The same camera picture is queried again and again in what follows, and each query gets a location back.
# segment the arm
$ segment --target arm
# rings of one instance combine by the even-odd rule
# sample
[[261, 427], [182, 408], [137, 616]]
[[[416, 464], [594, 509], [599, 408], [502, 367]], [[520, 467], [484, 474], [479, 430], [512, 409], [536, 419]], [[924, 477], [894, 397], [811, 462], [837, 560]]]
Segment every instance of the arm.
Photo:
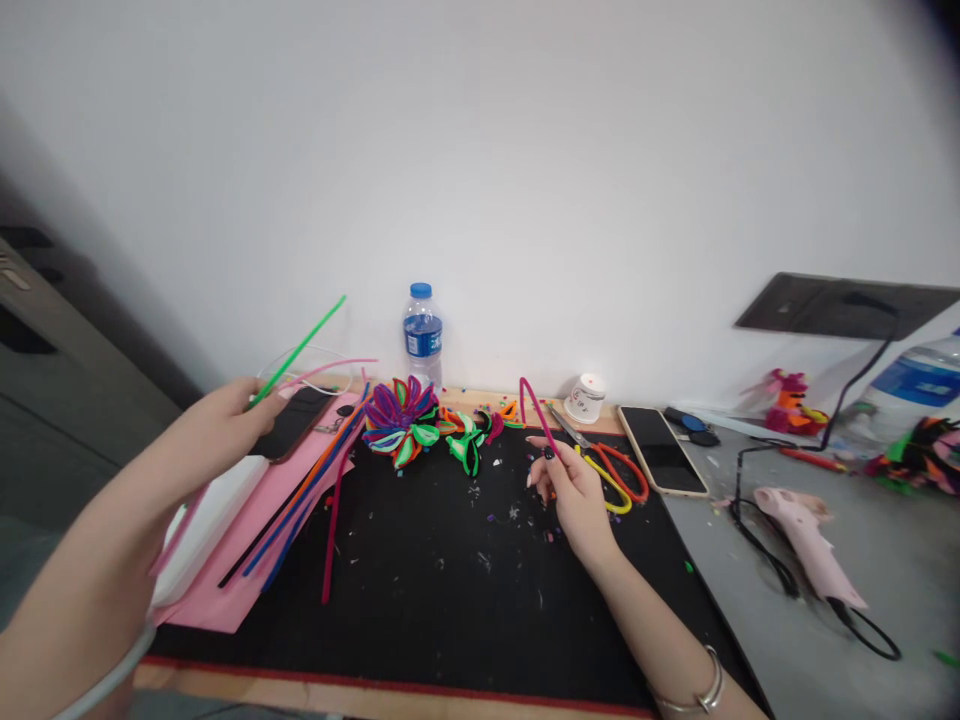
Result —
[[[694, 704], [695, 696], [709, 690], [713, 682], [713, 660], [620, 551], [607, 519], [600, 476], [569, 445], [557, 443], [560, 457], [556, 458], [546, 438], [527, 440], [545, 451], [545, 457], [530, 469], [528, 483], [537, 486], [544, 504], [551, 488], [556, 491], [557, 516], [570, 546], [603, 593], [650, 687], [677, 705]], [[711, 717], [766, 717], [729, 675], [725, 681]], [[661, 712], [667, 720], [697, 717]]]
[[[286, 405], [274, 394], [244, 412], [256, 390], [245, 378], [207, 395], [84, 508], [0, 635], [0, 717], [53, 716], [131, 648], [153, 595], [149, 568], [177, 508], [236, 464]], [[131, 683], [93, 715], [122, 712]]]

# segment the black phone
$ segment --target black phone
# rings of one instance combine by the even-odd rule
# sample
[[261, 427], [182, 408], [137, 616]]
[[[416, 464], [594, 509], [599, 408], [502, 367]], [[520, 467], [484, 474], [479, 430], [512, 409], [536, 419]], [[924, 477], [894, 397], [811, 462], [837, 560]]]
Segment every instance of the black phone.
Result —
[[620, 407], [617, 413], [650, 487], [665, 495], [710, 494], [659, 410]]
[[332, 396], [313, 388], [299, 390], [277, 415], [273, 430], [257, 440], [257, 444], [247, 454], [263, 455], [274, 464], [282, 463], [317, 424], [331, 399]]

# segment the small white cup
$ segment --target small white cup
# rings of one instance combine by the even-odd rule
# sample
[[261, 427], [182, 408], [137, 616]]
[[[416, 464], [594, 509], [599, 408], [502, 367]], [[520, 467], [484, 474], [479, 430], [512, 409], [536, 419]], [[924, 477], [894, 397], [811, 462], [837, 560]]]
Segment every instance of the small white cup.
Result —
[[600, 417], [603, 399], [607, 396], [607, 384], [599, 375], [584, 373], [577, 380], [569, 397], [563, 401], [567, 415], [584, 425], [593, 425]]

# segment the pink glue gun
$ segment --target pink glue gun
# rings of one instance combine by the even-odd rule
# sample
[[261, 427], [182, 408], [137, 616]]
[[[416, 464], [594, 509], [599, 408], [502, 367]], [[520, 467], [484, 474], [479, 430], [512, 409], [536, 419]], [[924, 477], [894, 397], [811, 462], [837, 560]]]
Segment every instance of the pink glue gun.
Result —
[[782, 488], [759, 488], [753, 496], [760, 509], [780, 523], [821, 600], [837, 598], [850, 607], [867, 607], [833, 557], [833, 546], [820, 534], [820, 523], [832, 519], [820, 498]]

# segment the water bottle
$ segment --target water bottle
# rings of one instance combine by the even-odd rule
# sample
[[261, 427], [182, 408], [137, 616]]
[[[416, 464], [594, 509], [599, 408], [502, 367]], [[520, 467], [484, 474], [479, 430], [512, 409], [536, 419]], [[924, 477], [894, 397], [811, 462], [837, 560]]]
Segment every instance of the water bottle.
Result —
[[407, 348], [410, 374], [424, 387], [433, 383], [439, 394], [443, 383], [440, 350], [443, 348], [443, 321], [433, 302], [428, 283], [410, 286], [410, 302], [403, 311], [403, 338]]
[[960, 396], [960, 328], [950, 337], [912, 347], [870, 383], [837, 418], [851, 449], [877, 455], [937, 416]]

